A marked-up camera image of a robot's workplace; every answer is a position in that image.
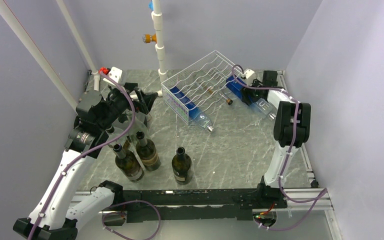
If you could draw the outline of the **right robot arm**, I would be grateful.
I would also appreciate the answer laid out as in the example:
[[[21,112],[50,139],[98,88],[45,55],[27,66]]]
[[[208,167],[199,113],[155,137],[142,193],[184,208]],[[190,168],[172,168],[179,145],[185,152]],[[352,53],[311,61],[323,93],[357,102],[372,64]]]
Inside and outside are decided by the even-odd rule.
[[[276,110],[273,127],[275,149],[266,173],[255,194],[256,203],[269,207],[285,196],[284,183],[290,162],[299,148],[309,139],[311,105],[299,102],[278,85],[276,76],[258,80],[254,70],[242,70],[237,83],[242,99],[256,104],[264,100]]]

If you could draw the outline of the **dark green wine bottle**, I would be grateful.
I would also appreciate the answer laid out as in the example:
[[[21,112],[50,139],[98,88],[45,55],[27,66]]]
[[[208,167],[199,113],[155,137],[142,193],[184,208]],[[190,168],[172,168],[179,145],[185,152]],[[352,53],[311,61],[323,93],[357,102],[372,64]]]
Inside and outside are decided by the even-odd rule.
[[[176,149],[176,154],[171,161],[174,179],[180,185],[187,185],[193,178],[192,159],[184,147]]]

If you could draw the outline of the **blue glass bottle silver cap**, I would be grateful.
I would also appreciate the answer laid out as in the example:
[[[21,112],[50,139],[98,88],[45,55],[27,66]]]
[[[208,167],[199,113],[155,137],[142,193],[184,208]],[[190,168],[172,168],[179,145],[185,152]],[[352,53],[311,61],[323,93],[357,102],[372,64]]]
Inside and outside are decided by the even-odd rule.
[[[240,85],[234,80],[233,76],[230,76],[226,80],[226,86],[241,100],[242,103],[247,105],[254,112],[261,113],[264,118],[269,117],[271,120],[275,119],[276,114],[274,113],[274,107],[264,98],[259,97],[258,94],[252,93],[251,89]]]

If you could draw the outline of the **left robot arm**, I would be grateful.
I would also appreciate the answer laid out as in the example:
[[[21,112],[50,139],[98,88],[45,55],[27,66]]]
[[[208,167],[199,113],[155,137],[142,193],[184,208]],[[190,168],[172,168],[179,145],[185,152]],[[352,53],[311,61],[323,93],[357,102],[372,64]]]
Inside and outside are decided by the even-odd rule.
[[[145,93],[136,83],[125,90],[111,87],[107,96],[97,90],[86,91],[76,106],[73,130],[64,145],[59,167],[38,205],[28,217],[19,218],[13,230],[28,240],[74,240],[79,230],[99,211],[119,209],[124,203],[123,187],[106,180],[80,203],[71,206],[78,186],[101,149],[120,139],[135,125],[126,111],[147,115],[158,97]],[[123,134],[110,136],[114,122],[123,120]]]

